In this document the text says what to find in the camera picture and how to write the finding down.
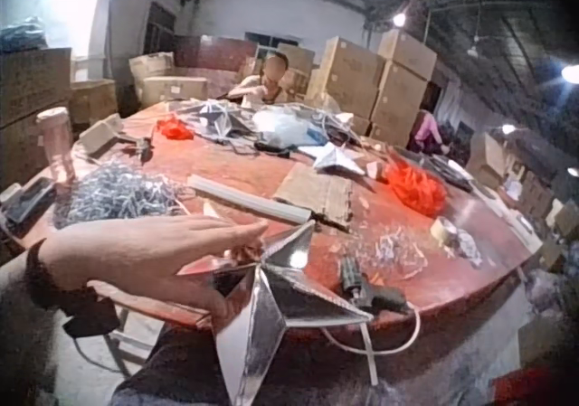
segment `round table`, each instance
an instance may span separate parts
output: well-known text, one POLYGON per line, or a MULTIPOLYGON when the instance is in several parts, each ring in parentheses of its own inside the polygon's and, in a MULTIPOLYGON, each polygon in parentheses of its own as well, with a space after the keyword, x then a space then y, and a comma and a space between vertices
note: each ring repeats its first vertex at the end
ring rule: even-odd
MULTIPOLYGON (((125 131, 134 137, 148 135, 156 119, 166 114, 166 105, 159 104, 142 110, 124 120, 125 131)), ((232 188, 271 198, 296 162, 311 164, 311 159, 293 155, 291 159, 273 156, 237 156, 230 147, 218 146, 200 137, 190 141, 168 140, 156 134, 154 154, 143 170, 163 174, 179 183, 185 183, 191 174, 200 175, 232 188)), ((118 155, 120 146, 114 146, 100 160, 118 155)), ((77 175, 87 174, 93 165, 75 159, 77 175)), ((362 270, 374 283, 400 288, 407 299, 420 308, 422 317, 439 314, 442 310, 460 312, 472 299, 484 297, 503 278, 519 267, 531 255, 508 224, 492 212, 474 195, 447 186, 448 197, 443 215, 473 236, 482 255, 482 264, 475 269, 468 260, 450 255, 438 246, 430 234, 433 219, 407 207, 397 199, 387 184, 369 178, 357 179, 352 196, 353 219, 351 232, 345 233, 321 226, 310 249, 305 272, 326 287, 338 290, 338 266, 346 254, 355 255, 362 270), (398 248, 407 267, 376 262, 376 245, 381 237, 401 231, 408 242, 398 248), (418 273, 413 266, 427 265, 418 273)), ((238 223, 255 221, 250 212, 212 201, 223 216, 238 223)), ((191 212, 202 211, 199 197, 185 202, 191 212)), ((29 248, 46 237, 53 228, 49 210, 40 221, 18 242, 29 248)), ((271 221, 268 234, 274 234, 291 225, 271 221)), ((141 314, 182 326, 194 326, 203 312, 165 304, 144 297, 129 296, 116 288, 96 283, 103 296, 141 314)), ((373 329, 383 329, 404 321, 405 317, 383 312, 373 323, 373 329)))

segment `tape roll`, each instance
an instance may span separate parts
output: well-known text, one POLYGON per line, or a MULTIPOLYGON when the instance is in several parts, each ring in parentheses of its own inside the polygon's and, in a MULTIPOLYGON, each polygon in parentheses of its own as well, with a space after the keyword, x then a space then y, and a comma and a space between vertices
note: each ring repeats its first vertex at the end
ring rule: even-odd
POLYGON ((431 235, 440 245, 452 246, 458 239, 458 230, 452 222, 440 216, 431 227, 431 235))

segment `silver star ornament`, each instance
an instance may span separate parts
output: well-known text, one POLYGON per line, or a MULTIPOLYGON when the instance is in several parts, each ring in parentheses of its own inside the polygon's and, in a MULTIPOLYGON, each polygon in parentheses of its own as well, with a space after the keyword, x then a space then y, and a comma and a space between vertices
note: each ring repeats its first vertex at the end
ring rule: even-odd
POLYGON ((253 403, 289 328, 367 323, 373 316, 304 274, 315 222, 264 242, 258 262, 210 272, 232 313, 214 319, 219 364, 233 406, 253 403))

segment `ceiling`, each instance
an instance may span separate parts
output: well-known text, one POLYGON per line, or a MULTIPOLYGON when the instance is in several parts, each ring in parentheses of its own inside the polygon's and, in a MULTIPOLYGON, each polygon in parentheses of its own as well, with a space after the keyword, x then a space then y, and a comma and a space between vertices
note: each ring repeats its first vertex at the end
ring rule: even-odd
POLYGON ((556 1, 327 1, 363 14, 373 33, 390 29, 405 9, 406 30, 421 40, 427 32, 427 45, 492 110, 579 157, 579 87, 560 77, 579 59, 579 45, 556 1), (467 54, 475 34, 478 58, 467 54))

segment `worker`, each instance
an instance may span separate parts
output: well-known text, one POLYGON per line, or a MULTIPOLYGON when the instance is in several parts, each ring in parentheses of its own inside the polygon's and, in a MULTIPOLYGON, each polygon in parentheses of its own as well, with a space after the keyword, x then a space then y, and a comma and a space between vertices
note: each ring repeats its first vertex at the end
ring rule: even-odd
POLYGON ((438 129, 438 123, 434 115, 428 110, 421 109, 418 112, 410 133, 407 149, 414 153, 425 153, 427 155, 448 155, 451 151, 448 146, 444 145, 441 132, 438 129))
MULTIPOLYGON (((201 215, 85 222, 51 234, 0 267, 3 404, 24 404, 20 393, 29 391, 28 385, 38 382, 44 371, 42 356, 52 339, 55 309, 79 305, 79 290, 87 292, 87 281, 100 280, 131 295, 203 308, 225 317, 230 309, 223 295, 176 273, 206 255, 252 244, 266 228, 265 221, 232 225, 201 215)), ((218 382, 214 386, 221 390, 218 382)), ((177 403, 118 397, 113 404, 177 403)))
POLYGON ((290 62, 281 52, 270 52, 259 75, 248 76, 242 83, 229 91, 229 101, 241 103, 243 108, 253 109, 260 105, 285 103, 288 95, 280 86, 280 80, 288 70, 290 62))

